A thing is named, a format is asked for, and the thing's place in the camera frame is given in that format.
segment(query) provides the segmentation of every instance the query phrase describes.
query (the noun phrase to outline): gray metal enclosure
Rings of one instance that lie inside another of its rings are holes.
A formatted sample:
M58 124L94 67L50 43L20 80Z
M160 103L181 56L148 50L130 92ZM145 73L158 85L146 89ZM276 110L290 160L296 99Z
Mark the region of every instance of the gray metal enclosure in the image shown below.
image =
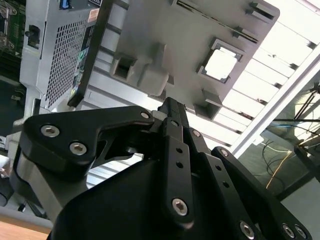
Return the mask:
M33 114L34 101L42 110L51 111L70 95L78 54L89 19L96 6L86 0L72 1L72 8L60 9L56 0L26 3L25 30L38 29L38 44L24 37L20 82L27 87L25 117Z

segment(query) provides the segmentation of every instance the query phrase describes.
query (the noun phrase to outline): wooden surface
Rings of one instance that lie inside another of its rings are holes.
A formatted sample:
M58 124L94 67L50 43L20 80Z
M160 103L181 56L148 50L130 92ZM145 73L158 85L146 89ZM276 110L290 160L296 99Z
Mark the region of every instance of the wooden surface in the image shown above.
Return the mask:
M48 234L0 221L0 240L46 240Z

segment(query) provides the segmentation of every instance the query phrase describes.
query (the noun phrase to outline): bright light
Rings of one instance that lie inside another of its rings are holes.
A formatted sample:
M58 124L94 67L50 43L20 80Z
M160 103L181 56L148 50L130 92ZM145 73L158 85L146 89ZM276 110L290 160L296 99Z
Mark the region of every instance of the bright light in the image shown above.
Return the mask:
M206 74L217 80L226 79L234 69L237 59L236 54L224 47L215 49L205 66Z
M222 114L217 114L214 119L213 119L214 122L216 123L219 123L223 126L226 126L230 129L234 129L234 130L238 130L238 131L241 131L243 132L244 130L246 130L247 126L229 118L229 117L226 117L226 116L223 116Z
M233 89L252 98L269 102L279 90L270 83L244 71L233 85Z
M266 0L280 10L278 22L315 44L320 43L320 16L295 0Z
M299 102L304 103L309 96L310 96L309 94L306 94ZM320 95L316 94L314 96L314 99L312 100L312 103L315 103L319 100L320 100ZM312 103L305 109L305 111L308 111L308 109L313 105ZM296 104L295 112L297 113L302 108L302 106L303 106L302 104ZM320 108L318 107L315 108L313 112L311 112L305 117L305 119L319 119L319 118L320 118ZM318 122L302 122L302 123L299 123L298 126L301 128L310 130L312 132L315 132L316 129L319 128L319 123ZM310 132L304 129L301 129L299 127L296 127L294 129L294 135L296 136L297 139L306 140L311 137L312 134Z
M312 52L309 41L288 27L276 22L263 40L260 48L288 64L300 66Z
M230 109L248 114L249 116L254 118L264 108L264 105L262 105L261 103L252 100L251 98L233 89L228 93L222 103L224 106Z
M281 60L271 52L263 50L262 48L258 48L253 55L253 58L288 78L291 77L295 72L295 70L290 67L290 64Z
M236 112L233 112L229 109L226 109L225 107L222 107L219 112L219 114L228 117L229 119L233 119L237 121L238 123L241 123L245 126L248 126L252 121L244 116L239 115Z
M286 76L254 59L250 60L245 70L272 85L275 83L283 85L288 80Z
M205 133L206 135L221 142L232 145L239 137L238 133L226 129L214 122L198 117L193 113L187 112L186 116L188 118L189 125L192 128L197 129L201 133Z

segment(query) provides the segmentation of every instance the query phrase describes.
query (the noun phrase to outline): square opening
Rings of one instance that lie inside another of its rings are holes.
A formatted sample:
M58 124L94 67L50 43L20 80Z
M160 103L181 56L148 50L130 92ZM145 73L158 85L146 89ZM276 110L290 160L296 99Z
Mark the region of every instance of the square opening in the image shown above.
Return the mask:
M119 59L118 65L116 66L114 75L126 80L129 74L130 67L133 66L134 63L134 59L121 57Z
M208 76L225 83L237 61L236 53L220 47L213 51L204 69Z

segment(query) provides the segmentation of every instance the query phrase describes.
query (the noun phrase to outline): circuit board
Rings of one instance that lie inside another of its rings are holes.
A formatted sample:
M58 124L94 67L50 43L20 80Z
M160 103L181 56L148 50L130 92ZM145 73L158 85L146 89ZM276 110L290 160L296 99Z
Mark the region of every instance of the circuit board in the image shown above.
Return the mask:
M0 53L21 58L25 22L25 4L17 0L0 0Z

